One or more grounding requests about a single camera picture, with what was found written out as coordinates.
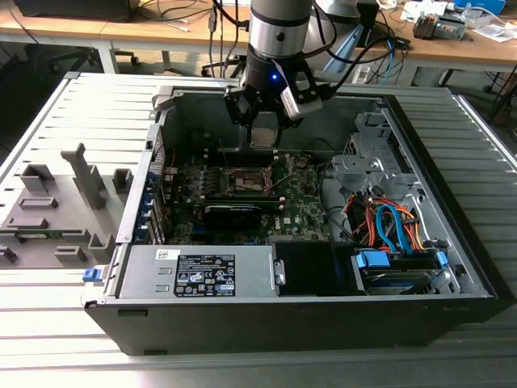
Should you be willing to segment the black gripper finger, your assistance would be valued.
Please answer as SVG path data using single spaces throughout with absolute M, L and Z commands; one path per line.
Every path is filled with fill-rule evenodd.
M 297 128 L 301 124 L 302 119 L 292 120 L 288 116 L 283 103 L 279 99 L 275 99 L 274 103 L 275 115 L 278 120 L 278 129 L 276 130 L 275 135 L 275 146 L 278 146 L 281 142 L 283 131 L 285 129 Z
M 250 141 L 252 124 L 259 114 L 259 91 L 252 86 L 227 86 L 224 100 L 231 121 L 246 129 L 246 140 Z

